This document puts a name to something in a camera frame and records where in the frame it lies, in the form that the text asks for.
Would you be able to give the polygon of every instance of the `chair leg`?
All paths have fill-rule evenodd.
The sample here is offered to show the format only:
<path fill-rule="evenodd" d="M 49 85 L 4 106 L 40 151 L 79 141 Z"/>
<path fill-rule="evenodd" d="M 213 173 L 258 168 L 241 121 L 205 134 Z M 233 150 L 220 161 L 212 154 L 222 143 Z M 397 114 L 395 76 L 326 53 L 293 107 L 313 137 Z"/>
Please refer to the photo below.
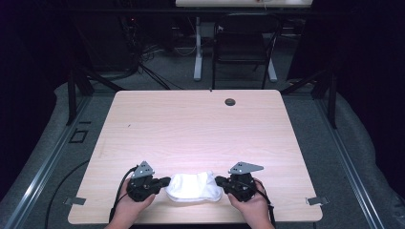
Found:
<path fill-rule="evenodd" d="M 262 89 L 265 88 L 267 78 L 268 78 L 268 65 L 266 65 L 266 68 L 265 68 L 265 76 L 263 77 Z"/>
<path fill-rule="evenodd" d="M 215 71 L 216 71 L 216 64 L 215 60 L 212 61 L 212 84 L 211 84 L 211 89 L 215 89 Z"/>

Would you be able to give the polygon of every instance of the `white desk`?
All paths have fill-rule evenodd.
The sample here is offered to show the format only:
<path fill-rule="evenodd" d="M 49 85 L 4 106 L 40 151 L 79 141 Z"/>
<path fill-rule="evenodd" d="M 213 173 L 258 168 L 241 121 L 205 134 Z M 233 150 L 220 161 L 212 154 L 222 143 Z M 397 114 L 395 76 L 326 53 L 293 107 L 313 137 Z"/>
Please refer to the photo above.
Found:
<path fill-rule="evenodd" d="M 188 8 L 309 8 L 312 0 L 176 0 L 176 6 Z"/>
<path fill-rule="evenodd" d="M 177 7 L 184 8 L 310 8 L 312 0 L 176 0 Z M 201 48 L 200 18 L 196 20 L 196 64 L 194 67 L 194 80 L 202 78 L 203 50 Z M 268 65 L 270 82 L 277 82 L 274 65 L 270 59 Z"/>
<path fill-rule="evenodd" d="M 236 101 L 225 105 L 227 98 Z M 252 173 L 275 205 L 277 221 L 317 221 L 319 206 L 307 167 L 277 91 L 119 92 L 78 190 L 69 222 L 107 223 L 123 175 L 146 160 L 154 177 L 227 173 L 238 161 L 264 166 Z M 177 203 L 162 189 L 139 223 L 244 222 L 227 196 L 218 202 Z"/>

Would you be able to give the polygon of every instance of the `table leg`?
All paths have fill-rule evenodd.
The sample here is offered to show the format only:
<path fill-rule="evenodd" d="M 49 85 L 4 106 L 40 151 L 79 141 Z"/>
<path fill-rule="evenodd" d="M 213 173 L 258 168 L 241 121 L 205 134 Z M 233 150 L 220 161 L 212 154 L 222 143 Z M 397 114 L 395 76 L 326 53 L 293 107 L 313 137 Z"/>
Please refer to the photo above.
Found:
<path fill-rule="evenodd" d="M 270 63 L 268 64 L 268 77 L 270 79 L 270 82 L 276 83 L 277 82 L 277 75 L 276 71 L 274 70 L 274 65 L 273 61 L 270 59 Z"/>
<path fill-rule="evenodd" d="M 200 17 L 196 18 L 196 64 L 194 66 L 194 80 L 202 80 L 202 68 L 203 68 L 203 51 L 202 51 L 202 35 L 200 27 Z"/>

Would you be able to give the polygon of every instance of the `metal bracket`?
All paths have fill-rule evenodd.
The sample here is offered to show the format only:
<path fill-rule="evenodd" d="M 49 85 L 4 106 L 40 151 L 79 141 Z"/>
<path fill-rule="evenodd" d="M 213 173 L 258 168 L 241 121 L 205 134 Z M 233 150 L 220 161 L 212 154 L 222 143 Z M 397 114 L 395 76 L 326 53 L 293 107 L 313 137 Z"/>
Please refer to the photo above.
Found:
<path fill-rule="evenodd" d="M 132 178 L 146 177 L 153 175 L 155 171 L 145 160 L 138 166 L 138 168 L 132 174 Z"/>
<path fill-rule="evenodd" d="M 307 204 L 310 206 L 312 205 L 325 205 L 330 203 L 330 201 L 327 198 L 321 198 L 321 197 L 316 197 L 316 198 L 307 198 Z"/>
<path fill-rule="evenodd" d="M 265 168 L 263 166 L 249 164 L 241 161 L 234 165 L 228 172 L 234 175 L 243 175 L 264 169 Z"/>
<path fill-rule="evenodd" d="M 73 206 L 74 204 L 84 205 L 85 202 L 85 198 L 66 198 L 65 201 L 63 201 L 64 204 L 69 206 Z"/>

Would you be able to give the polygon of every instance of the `black backdrop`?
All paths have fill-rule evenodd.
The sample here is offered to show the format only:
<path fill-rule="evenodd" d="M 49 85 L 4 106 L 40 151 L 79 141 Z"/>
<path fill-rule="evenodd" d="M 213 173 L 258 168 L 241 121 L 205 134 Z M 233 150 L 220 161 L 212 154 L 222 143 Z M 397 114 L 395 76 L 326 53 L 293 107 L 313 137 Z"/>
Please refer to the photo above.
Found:
<path fill-rule="evenodd" d="M 344 54 L 335 71 L 338 92 L 369 132 L 377 166 L 405 198 L 405 18 L 400 2 L 314 0 L 315 10 L 355 10 L 362 16 L 349 22 L 309 20 L 288 78 L 312 75 L 325 69 L 336 52 Z"/>

